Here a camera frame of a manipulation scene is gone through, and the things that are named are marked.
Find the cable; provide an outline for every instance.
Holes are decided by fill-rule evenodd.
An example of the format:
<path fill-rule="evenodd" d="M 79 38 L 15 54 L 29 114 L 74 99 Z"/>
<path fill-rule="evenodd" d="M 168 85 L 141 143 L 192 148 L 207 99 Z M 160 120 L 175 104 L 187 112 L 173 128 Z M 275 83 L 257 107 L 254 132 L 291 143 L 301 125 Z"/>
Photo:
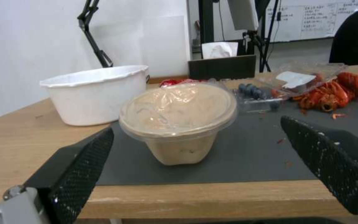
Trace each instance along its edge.
<path fill-rule="evenodd" d="M 281 0 L 280 0 L 280 6 L 278 7 L 278 13 L 281 14 Z M 274 34 L 274 37 L 273 37 L 272 49 L 270 50 L 270 53 L 269 53 L 269 55 L 268 55 L 267 58 L 266 58 L 266 62 L 269 62 L 270 55 L 272 55 L 272 53 L 273 53 L 273 51 L 274 51 L 274 42 L 276 41 L 277 32 L 278 32 L 278 29 L 279 29 L 279 27 L 280 27 L 280 21 L 281 21 L 281 20 L 278 20 L 278 19 L 277 19 L 277 29 L 276 29 L 276 33 Z"/>
<path fill-rule="evenodd" d="M 220 26 L 222 28 L 222 37 L 223 37 L 223 41 L 225 41 L 225 33 L 223 32 L 222 13 L 220 12 L 220 1 L 219 1 L 219 17 L 220 17 Z"/>

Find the whiteboard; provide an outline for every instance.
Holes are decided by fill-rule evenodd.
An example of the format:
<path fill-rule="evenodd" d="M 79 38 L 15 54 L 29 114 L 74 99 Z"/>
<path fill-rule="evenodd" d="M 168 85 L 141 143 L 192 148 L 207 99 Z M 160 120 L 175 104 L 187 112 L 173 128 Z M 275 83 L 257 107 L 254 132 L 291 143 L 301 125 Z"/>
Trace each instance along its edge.
<path fill-rule="evenodd" d="M 270 0 L 266 10 L 266 36 L 274 3 Z M 280 8 L 281 21 L 276 16 L 271 42 L 333 37 L 345 19 L 358 10 L 358 0 L 281 0 L 279 6 L 280 0 L 277 12 Z"/>

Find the white bowl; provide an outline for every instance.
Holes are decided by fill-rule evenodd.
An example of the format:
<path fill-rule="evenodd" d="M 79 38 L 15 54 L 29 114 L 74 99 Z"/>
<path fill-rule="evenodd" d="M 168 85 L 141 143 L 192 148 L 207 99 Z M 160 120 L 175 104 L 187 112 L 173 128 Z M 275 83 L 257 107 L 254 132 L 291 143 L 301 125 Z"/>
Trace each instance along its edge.
<path fill-rule="evenodd" d="M 146 90 L 148 66 L 100 68 L 40 81 L 64 123 L 88 126 L 118 119 L 121 106 Z"/>
<path fill-rule="evenodd" d="M 122 107 L 119 123 L 161 163 L 176 165 L 200 162 L 236 115 L 232 93 L 192 83 L 146 91 Z"/>

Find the crayfish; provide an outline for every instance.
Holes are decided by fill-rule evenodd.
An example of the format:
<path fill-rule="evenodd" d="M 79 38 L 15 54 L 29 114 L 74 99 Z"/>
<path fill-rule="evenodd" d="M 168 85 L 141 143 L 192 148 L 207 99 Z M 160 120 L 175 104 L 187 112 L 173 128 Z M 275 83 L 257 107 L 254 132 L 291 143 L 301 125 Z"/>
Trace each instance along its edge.
<path fill-rule="evenodd" d="M 314 90 L 292 99 L 298 101 L 303 110 L 321 109 L 325 112 L 345 107 L 358 97 L 358 75 L 342 72 L 337 78 Z"/>

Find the wooden table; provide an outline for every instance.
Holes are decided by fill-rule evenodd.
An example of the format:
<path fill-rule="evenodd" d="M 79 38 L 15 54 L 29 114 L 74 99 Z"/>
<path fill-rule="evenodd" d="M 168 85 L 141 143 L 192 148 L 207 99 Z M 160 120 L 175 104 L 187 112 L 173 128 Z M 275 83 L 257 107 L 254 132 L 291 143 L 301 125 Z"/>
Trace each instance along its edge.
<path fill-rule="evenodd" d="M 349 68 L 358 73 L 358 66 Z M 0 117 L 0 201 L 57 149 L 106 125 L 65 125 L 49 99 Z M 350 215 L 319 180 L 97 186 L 81 218 L 267 218 Z"/>

